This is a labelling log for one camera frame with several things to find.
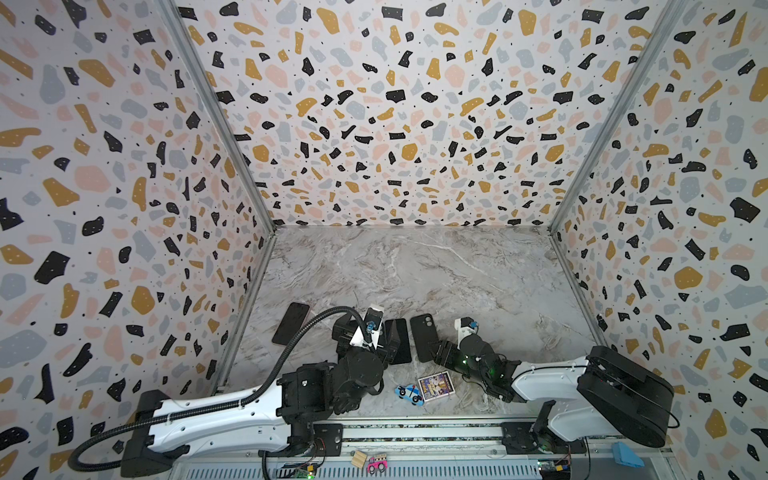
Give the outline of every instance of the terrazzo pattern wall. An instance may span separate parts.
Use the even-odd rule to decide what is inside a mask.
[[[663,0],[180,0],[277,224],[549,223]]]
[[[688,2],[556,233],[608,343],[675,387],[692,480],[768,470],[767,8]]]
[[[146,390],[209,395],[250,287],[260,225],[153,7],[0,3],[5,478],[72,478]]]

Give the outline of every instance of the black corrugated hose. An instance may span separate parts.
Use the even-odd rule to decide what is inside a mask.
[[[298,332],[296,332],[296,335],[293,336],[293,338],[288,342],[288,345],[286,345],[286,348],[283,350],[283,352],[280,354],[279,359],[277,359],[277,362],[275,363],[275,366],[272,368],[272,371],[270,372],[269,376],[267,376],[264,383],[261,384],[261,387],[259,389],[245,397],[244,399],[240,400],[231,400],[229,402],[222,402],[222,403],[216,403],[214,405],[208,405],[203,407],[198,407],[196,409],[187,410],[186,412],[175,412],[171,413],[168,416],[161,416],[161,417],[153,417],[151,419],[145,419],[140,420],[138,422],[129,423],[127,425],[121,425],[119,427],[115,427],[114,429],[107,430],[106,432],[99,433],[98,435],[94,435],[90,437],[85,442],[82,442],[75,450],[72,451],[71,455],[69,455],[68,465],[69,468],[72,470],[75,470],[76,472],[100,472],[102,470],[111,470],[113,468],[117,468],[120,466],[120,460],[115,460],[113,462],[104,462],[104,463],[84,463],[80,461],[80,455],[82,455],[86,450],[88,450],[93,445],[96,445],[97,443],[103,442],[106,439],[109,439],[111,437],[114,437],[116,435],[121,435],[126,432],[130,432],[135,429],[140,429],[149,425],[156,425],[158,423],[165,423],[165,422],[171,422],[178,419],[185,419],[188,417],[196,416],[196,415],[203,415],[205,413],[212,413],[212,412],[220,412],[221,410],[228,410],[233,409],[236,407],[241,407],[244,405],[247,405],[248,403],[253,402],[254,400],[258,399],[264,392],[272,385],[272,383],[277,378],[277,375],[280,373],[280,369],[283,368],[283,364],[288,360],[288,355],[290,355],[291,351],[293,350],[293,347],[296,346],[296,344],[301,340],[301,337],[304,336],[305,333],[307,333],[313,326],[315,326],[317,323],[320,322],[320,320],[323,320],[329,316],[336,315],[337,313],[351,313],[354,317],[355,321],[357,322],[358,326],[362,330],[362,335],[366,343],[371,343],[371,333],[366,328],[366,324],[362,321],[362,317],[357,312],[357,310],[353,309],[351,306],[334,306],[332,308],[329,308],[328,310],[325,310],[318,314],[317,316],[313,317],[309,322],[307,322],[301,329],[299,329]]]

